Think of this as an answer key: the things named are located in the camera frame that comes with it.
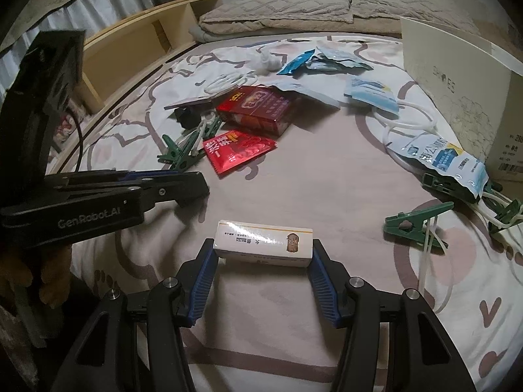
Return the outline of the white paper sachet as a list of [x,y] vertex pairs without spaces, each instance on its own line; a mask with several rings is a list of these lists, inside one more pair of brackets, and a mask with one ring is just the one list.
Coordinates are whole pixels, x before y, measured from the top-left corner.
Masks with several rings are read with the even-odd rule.
[[266,83],[268,87],[276,87],[278,90],[285,92],[296,92],[300,95],[306,96],[310,99],[317,100],[324,105],[329,105],[332,107],[340,108],[340,102],[331,96],[326,96],[325,94],[312,90],[299,82],[295,81],[271,81]]

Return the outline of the green clothes peg right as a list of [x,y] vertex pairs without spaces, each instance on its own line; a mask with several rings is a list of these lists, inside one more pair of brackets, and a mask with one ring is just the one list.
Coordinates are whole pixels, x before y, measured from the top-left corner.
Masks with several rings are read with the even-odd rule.
[[488,221],[488,232],[491,235],[522,223],[522,202],[518,199],[510,200],[503,194],[503,186],[495,181],[487,180],[482,194],[477,197],[456,180],[437,173],[425,172],[421,184],[424,189],[466,203],[477,215]]

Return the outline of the grey quilted pillow left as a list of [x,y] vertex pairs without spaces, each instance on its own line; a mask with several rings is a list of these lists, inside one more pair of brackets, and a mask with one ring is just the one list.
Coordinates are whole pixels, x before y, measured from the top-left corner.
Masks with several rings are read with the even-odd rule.
[[351,0],[234,0],[202,15],[202,24],[262,20],[353,22]]

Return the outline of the red foil sachet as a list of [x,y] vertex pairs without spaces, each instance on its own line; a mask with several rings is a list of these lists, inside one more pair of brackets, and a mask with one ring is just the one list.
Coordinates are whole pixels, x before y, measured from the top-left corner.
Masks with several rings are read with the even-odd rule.
[[218,175],[223,175],[277,147],[277,142],[239,130],[230,130],[203,142],[203,150]]

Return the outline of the white cardboard storage box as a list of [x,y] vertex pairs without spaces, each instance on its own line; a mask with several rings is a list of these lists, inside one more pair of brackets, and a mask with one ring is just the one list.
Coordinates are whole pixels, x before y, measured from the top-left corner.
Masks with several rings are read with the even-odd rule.
[[522,180],[522,62],[496,44],[401,19],[403,64],[464,149],[497,181]]

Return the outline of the grey quilted pillow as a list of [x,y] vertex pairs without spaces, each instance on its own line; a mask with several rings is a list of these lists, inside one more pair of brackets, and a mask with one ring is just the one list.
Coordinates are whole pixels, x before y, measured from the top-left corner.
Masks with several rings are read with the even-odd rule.
[[350,0],[355,30],[378,35],[401,35],[401,19],[432,22],[478,36],[469,12],[452,0]]
[[353,22],[351,0],[234,0],[202,15],[202,24],[262,20]]

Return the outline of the blue white wipes pack near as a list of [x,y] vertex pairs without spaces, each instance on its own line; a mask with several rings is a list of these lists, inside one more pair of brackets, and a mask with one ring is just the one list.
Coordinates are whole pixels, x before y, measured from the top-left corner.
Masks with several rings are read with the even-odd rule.
[[420,163],[432,174],[453,181],[467,202],[474,204],[482,196],[488,182],[486,166],[444,138],[425,131],[412,137],[393,135],[387,147],[399,157]]

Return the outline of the grey quilted pillow right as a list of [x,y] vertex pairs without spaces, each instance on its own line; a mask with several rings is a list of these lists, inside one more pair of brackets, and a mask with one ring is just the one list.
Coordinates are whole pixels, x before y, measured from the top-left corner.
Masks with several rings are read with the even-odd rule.
[[355,30],[378,35],[401,35],[401,19],[432,22],[478,36],[469,12],[452,0],[350,0]]

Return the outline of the red cigarette box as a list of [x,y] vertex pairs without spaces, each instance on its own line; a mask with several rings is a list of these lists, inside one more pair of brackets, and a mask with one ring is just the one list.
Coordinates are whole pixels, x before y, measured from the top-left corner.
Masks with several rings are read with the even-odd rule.
[[291,124],[299,98],[276,87],[242,86],[229,93],[216,111],[223,121],[281,136]]

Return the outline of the green clothes peg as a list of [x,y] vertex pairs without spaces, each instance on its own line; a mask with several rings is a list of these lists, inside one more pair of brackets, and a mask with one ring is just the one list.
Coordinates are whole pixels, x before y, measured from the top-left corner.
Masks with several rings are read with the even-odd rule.
[[422,210],[399,212],[397,215],[385,218],[383,231],[389,236],[424,244],[426,241],[427,222],[453,208],[453,202],[446,202]]
[[456,180],[437,173],[425,172],[421,184],[424,189],[466,203],[477,215],[488,221],[488,232],[491,235],[522,223],[522,202],[518,199],[510,200],[503,194],[503,186],[495,181],[487,180],[482,194],[477,197]]
[[219,117],[213,116],[202,119],[198,126],[183,133],[176,140],[163,135],[162,140],[167,149],[158,155],[158,161],[169,165],[171,170],[187,171],[206,155],[203,142],[214,138],[222,123]]

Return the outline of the wooden bedside shelf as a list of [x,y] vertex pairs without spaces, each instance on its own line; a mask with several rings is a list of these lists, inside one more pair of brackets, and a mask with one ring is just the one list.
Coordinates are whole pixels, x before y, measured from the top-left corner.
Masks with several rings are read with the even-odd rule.
[[221,0],[176,0],[141,11],[87,39],[74,102],[87,112],[47,172],[155,170],[164,166],[165,132],[174,132],[160,104],[169,69],[197,43],[190,32]]

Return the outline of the white small medicine box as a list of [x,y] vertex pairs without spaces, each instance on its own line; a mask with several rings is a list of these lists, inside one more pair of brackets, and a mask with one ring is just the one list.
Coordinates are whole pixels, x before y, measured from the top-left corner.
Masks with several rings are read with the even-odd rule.
[[313,258],[313,230],[220,220],[214,251],[218,257],[240,262],[307,267]]

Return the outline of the green clothes peg front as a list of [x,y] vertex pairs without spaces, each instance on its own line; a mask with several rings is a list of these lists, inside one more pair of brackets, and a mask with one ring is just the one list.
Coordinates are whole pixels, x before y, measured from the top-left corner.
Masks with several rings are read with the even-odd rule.
[[399,212],[397,215],[385,218],[383,231],[389,236],[424,244],[426,241],[427,222],[453,208],[453,202],[446,202],[422,210]]

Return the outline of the green clothes peg left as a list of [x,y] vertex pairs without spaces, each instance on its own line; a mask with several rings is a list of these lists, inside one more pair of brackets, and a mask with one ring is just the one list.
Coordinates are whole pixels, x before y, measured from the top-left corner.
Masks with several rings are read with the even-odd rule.
[[214,138],[222,123],[219,117],[213,116],[202,119],[198,126],[183,133],[176,140],[163,135],[162,140],[167,149],[158,155],[158,161],[169,165],[171,170],[187,171],[206,155],[203,142]]

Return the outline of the blue white wipes pack middle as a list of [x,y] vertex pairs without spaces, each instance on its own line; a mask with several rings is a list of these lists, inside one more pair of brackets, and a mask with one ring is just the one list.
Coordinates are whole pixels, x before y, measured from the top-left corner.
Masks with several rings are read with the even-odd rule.
[[379,81],[353,76],[346,83],[344,95],[381,111],[399,114],[399,105],[392,90]]

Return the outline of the grey window curtain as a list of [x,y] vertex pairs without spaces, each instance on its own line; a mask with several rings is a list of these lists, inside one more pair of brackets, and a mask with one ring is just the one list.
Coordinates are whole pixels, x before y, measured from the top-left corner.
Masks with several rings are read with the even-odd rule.
[[19,72],[20,61],[39,32],[55,29],[83,30],[85,36],[91,37],[152,6],[153,0],[72,0],[50,12],[1,51],[1,92],[5,93],[11,87]]

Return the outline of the blue white wipes pack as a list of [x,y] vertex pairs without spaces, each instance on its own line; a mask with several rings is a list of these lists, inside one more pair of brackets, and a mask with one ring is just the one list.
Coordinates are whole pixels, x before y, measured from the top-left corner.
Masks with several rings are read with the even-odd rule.
[[353,76],[346,83],[344,95],[381,111],[399,114],[399,105],[392,90],[379,81]]
[[412,137],[393,135],[387,147],[399,157],[420,163],[432,174],[453,181],[467,202],[474,204],[482,196],[488,182],[486,166],[444,138],[425,131]]

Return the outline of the white crumpled tissue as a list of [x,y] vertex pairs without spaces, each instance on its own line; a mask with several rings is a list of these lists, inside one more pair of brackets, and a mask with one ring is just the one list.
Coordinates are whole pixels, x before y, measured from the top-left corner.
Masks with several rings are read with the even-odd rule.
[[278,72],[283,67],[283,64],[284,62],[279,56],[267,49],[262,49],[260,52],[255,51],[247,63],[252,71],[260,75]]

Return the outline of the blue snack packets pile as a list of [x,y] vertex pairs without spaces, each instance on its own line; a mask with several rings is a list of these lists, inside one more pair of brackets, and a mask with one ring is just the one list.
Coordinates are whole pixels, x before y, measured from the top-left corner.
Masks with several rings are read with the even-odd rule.
[[288,62],[278,75],[304,73],[343,74],[351,70],[371,71],[373,67],[361,57],[347,51],[339,51],[326,45],[317,45]]

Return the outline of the patterned white pink blanket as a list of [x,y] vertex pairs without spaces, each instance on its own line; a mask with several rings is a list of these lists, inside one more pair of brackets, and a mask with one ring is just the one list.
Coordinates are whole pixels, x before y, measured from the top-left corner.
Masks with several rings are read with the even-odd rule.
[[[165,64],[90,134],[82,168],[158,168],[162,136],[181,132],[170,111],[175,101],[198,95],[215,76],[244,72],[264,49],[288,60],[315,44],[313,38],[221,43]],[[73,273],[99,296],[110,287],[127,294],[149,289],[193,258],[219,221],[231,220],[311,228],[333,259],[374,287],[393,293],[415,287],[421,248],[384,236],[382,226],[387,216],[436,199],[386,154],[380,123],[347,103],[345,83],[343,75],[306,78],[306,87],[339,106],[300,108],[275,150],[223,177],[200,160],[208,198],[185,208],[159,204],[140,226],[76,244]],[[520,390],[509,379],[522,348],[520,229],[499,245],[461,204],[438,227],[448,251],[431,257],[426,299],[478,390]],[[319,312],[304,270],[223,262],[204,317],[182,336],[200,391],[327,391],[344,333]]]

